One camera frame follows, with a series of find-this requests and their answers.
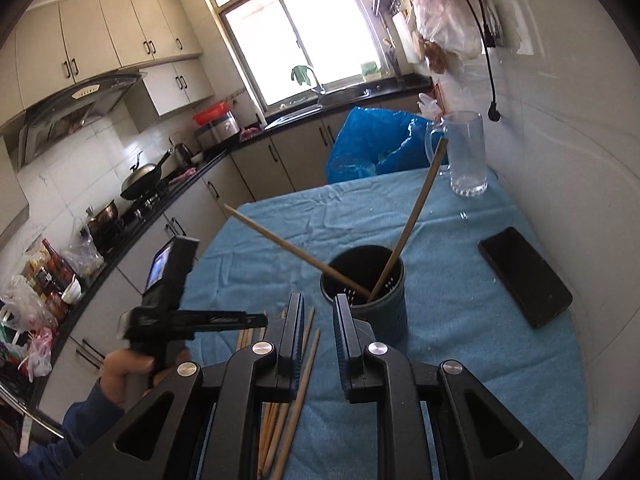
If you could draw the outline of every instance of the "cable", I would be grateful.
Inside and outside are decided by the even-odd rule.
[[[484,55],[486,56],[486,67],[487,67],[487,70],[489,71],[489,81],[491,82],[491,92],[492,92],[493,99],[491,101],[491,104],[489,105],[489,111],[487,112],[487,116],[491,121],[493,121],[494,123],[497,123],[500,120],[500,112],[498,111],[497,104],[495,102],[494,74],[491,70],[491,60],[489,60],[489,49],[487,48],[486,43],[484,42],[482,27],[480,25],[480,21],[478,20],[478,16],[476,15],[476,12],[473,6],[471,5],[471,2],[469,0],[466,0],[466,4],[469,6],[469,9],[471,10],[471,13],[474,16],[474,20],[476,20],[476,25],[478,26],[478,31],[480,32],[480,38],[482,40],[482,44],[484,45]]]
[[[491,33],[491,29],[489,29],[489,25],[486,22],[486,13],[484,12],[484,2],[482,0],[478,0],[480,4],[480,12],[482,13],[482,25],[484,26],[484,44],[488,47],[495,47],[495,38]]]

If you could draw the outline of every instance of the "window frame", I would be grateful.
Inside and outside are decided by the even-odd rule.
[[[232,46],[233,50],[234,50],[234,54],[236,55],[236,58],[238,59],[240,66],[237,66],[238,70],[241,70],[244,73],[244,76],[246,77],[247,81],[249,82],[249,84],[251,85],[251,90],[253,92],[253,94],[256,96],[256,98],[259,101],[259,105],[260,108],[262,109],[265,117],[269,117],[270,115],[273,115],[279,111],[285,110],[289,107],[293,107],[293,106],[298,106],[301,104],[304,104],[306,102],[313,102],[316,100],[317,95],[315,94],[315,92],[313,92],[313,90],[310,88],[308,90],[303,90],[297,94],[294,94],[292,96],[290,96],[289,98],[283,99],[282,101],[279,101],[277,103],[268,105],[262,95],[262,91],[260,90],[260,86],[258,85],[257,81],[254,78],[254,74],[252,73],[249,64],[247,63],[247,60],[244,57],[244,53],[242,52],[242,49],[240,48],[240,45],[238,43],[238,41],[236,40],[236,36],[233,32],[233,30],[231,29],[231,26],[229,25],[227,19],[226,19],[226,14],[228,12],[230,12],[231,10],[241,6],[242,4],[246,3],[249,0],[230,0],[228,1],[226,4],[223,4],[221,6],[219,6],[216,3],[216,0],[209,0],[210,4],[212,5],[212,9],[213,11],[217,14],[217,16],[220,19],[220,23],[222,24],[222,27],[224,29],[223,33],[226,35],[230,45]],[[364,21],[367,25],[367,29],[369,30],[369,34],[371,36],[373,45],[376,49],[376,52],[378,54],[378,57],[380,59],[380,71],[383,73],[383,76],[388,76],[392,73],[392,71],[390,70],[389,66],[388,66],[388,62],[386,60],[386,56],[384,53],[384,50],[382,48],[382,44],[380,42],[380,38],[378,38],[378,35],[376,34],[376,30],[373,27],[373,24],[371,23],[369,16],[367,15],[366,9],[364,8],[364,5],[362,3],[361,0],[354,0],[356,5],[358,6],[358,8],[360,9],[360,13],[362,14]],[[291,25],[292,31],[296,36],[296,39],[298,40],[299,44],[300,44],[300,48],[303,52],[303,55],[305,56],[306,62],[311,65],[310,62],[310,58],[308,56],[308,53],[306,52],[306,48],[304,47],[304,43],[302,41],[302,38],[300,38],[300,35],[298,33],[298,30],[296,28],[296,24],[293,22],[292,17],[289,14],[289,10],[287,9],[287,6],[284,4],[283,0],[279,0],[280,5],[282,6],[282,9],[284,10],[285,14],[287,15],[287,19],[289,20],[289,23]],[[352,86],[355,85],[357,83],[361,83],[362,82],[362,76],[361,75],[354,75],[354,76],[350,76],[348,78],[345,79],[340,79],[338,81],[333,81],[333,82],[329,82],[329,83],[325,83],[322,82],[322,84],[324,85],[324,88],[327,91],[332,91],[332,90],[337,90],[337,89],[341,89],[341,88],[345,88],[347,86]]]

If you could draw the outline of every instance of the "blue tablecloth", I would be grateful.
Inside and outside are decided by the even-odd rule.
[[[241,211],[328,262],[359,244],[392,248],[426,170],[354,180],[247,204]],[[491,176],[486,193],[460,198],[436,179],[402,253],[406,266],[408,356],[431,364],[462,362],[580,478],[587,408],[580,352],[569,312],[533,330],[477,244],[515,226],[540,250],[531,227]],[[279,316],[292,292],[316,307],[321,338],[287,463],[287,479],[376,478],[376,410],[342,396],[332,313],[320,272],[232,219],[190,274],[182,308]],[[237,332],[199,334],[190,343],[201,365],[226,360]]]

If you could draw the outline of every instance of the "black countertop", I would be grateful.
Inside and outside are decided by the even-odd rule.
[[[130,232],[129,237],[121,242],[119,246],[115,247],[107,257],[105,257],[104,267],[96,276],[96,278],[91,282],[90,286],[87,288],[80,301],[70,311],[67,318],[61,323],[60,330],[51,348],[51,364],[55,365],[55,362],[60,355],[60,352],[62,351],[66,340],[71,335],[76,323],[84,313],[85,309],[89,306],[102,284],[109,277],[111,271],[117,267],[120,261],[137,243],[137,241],[146,232],[149,226],[151,226],[156,220],[158,220],[162,213],[164,213],[165,210],[172,203],[174,203],[182,195],[183,192],[191,187],[191,185],[194,184],[204,173],[209,171],[210,168],[215,166],[215,164],[219,160],[222,160],[222,158],[224,158],[229,153],[234,152],[235,150],[238,150],[243,146],[253,144],[254,142],[265,137],[269,137],[281,131],[287,130],[292,126],[299,126],[300,124],[316,120],[324,115],[330,115],[333,113],[348,110],[350,108],[353,108],[354,105],[366,107],[367,101],[370,102],[371,100],[377,100],[384,97],[402,97],[405,95],[417,94],[418,92],[429,92],[433,89],[433,82],[431,78],[423,78],[422,76],[411,74],[405,76],[404,82],[402,84],[398,84],[396,79],[390,78],[369,82],[363,84],[362,87],[370,89],[370,93],[366,98],[360,98],[357,100],[351,100],[332,106],[318,108],[318,110],[315,110],[313,111],[313,113],[309,113],[302,118],[292,121],[284,121],[272,127],[267,126],[267,128],[263,132],[245,142],[240,142],[240,136],[239,134],[237,134],[207,150],[205,152],[204,160],[196,167],[196,173],[193,176],[183,180],[179,184],[170,187],[169,191],[158,202],[154,204],[153,209],[145,216],[143,222],[137,225],[135,229]],[[308,107],[310,104],[311,103],[307,102],[300,108],[305,106]],[[284,114],[289,114],[291,112],[291,109],[292,108],[286,110]],[[273,118],[273,116],[271,116],[270,119],[272,121],[272,124],[273,121],[276,120]],[[37,409],[46,384],[47,377],[39,377],[33,381],[33,384],[25,395],[25,399],[23,399],[25,400],[30,410],[33,411]]]

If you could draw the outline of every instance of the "kitchen cabinet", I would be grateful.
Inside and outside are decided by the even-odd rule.
[[[180,56],[177,41],[171,33],[158,0],[131,0],[131,2],[154,59]]]
[[[158,0],[182,56],[202,54],[202,47],[180,0]]]
[[[139,132],[173,110],[213,95],[204,69],[197,59],[144,68],[146,73],[125,97]]]
[[[25,108],[74,84],[58,4],[26,12],[17,25],[15,46]]]
[[[127,348],[126,341],[116,338],[118,322],[122,314],[140,306],[141,302],[142,295],[120,270],[113,269],[82,313],[71,337],[80,344],[87,341],[103,355],[119,348]]]
[[[202,179],[187,189],[164,214],[179,234],[200,240],[196,258],[209,247],[226,222],[225,214]]]
[[[332,142],[322,121],[294,126],[271,137],[296,191],[324,186]]]
[[[120,64],[132,66],[152,61],[154,55],[131,0],[100,0],[100,4]]]
[[[295,191],[271,139],[243,146],[231,157],[256,200]]]
[[[221,208],[223,205],[228,204],[232,208],[238,209],[242,204],[254,201],[254,197],[251,196],[251,192],[249,192],[249,188],[244,183],[231,155],[227,155],[218,161],[213,168],[202,176],[202,181],[209,188],[213,198],[216,199]]]
[[[344,123],[347,120],[347,117],[351,110],[347,110],[345,112],[340,112],[337,114],[332,114],[327,117],[322,118],[322,124],[324,124],[324,130],[331,140],[331,144],[335,144],[335,139],[337,139],[340,130],[344,126]]]
[[[161,216],[121,259],[118,269],[136,290],[143,294],[146,278],[156,253],[174,237],[168,220]]]
[[[0,126],[2,126],[24,110],[18,83],[18,67],[15,63],[15,31],[9,34],[6,43],[0,49],[0,79],[2,80]]]
[[[197,103],[213,95],[213,88],[199,60],[176,61],[174,68],[190,102]]]
[[[376,102],[380,108],[386,108],[387,110],[402,110],[412,114],[420,115],[420,108],[418,107],[418,94],[409,95],[405,97],[395,97],[393,99],[380,99]]]
[[[86,400],[100,377],[96,365],[76,352],[78,345],[69,338],[53,365],[38,408],[45,415],[62,424],[66,410],[74,402]]]
[[[100,0],[63,0],[60,22],[76,82],[120,68]]]

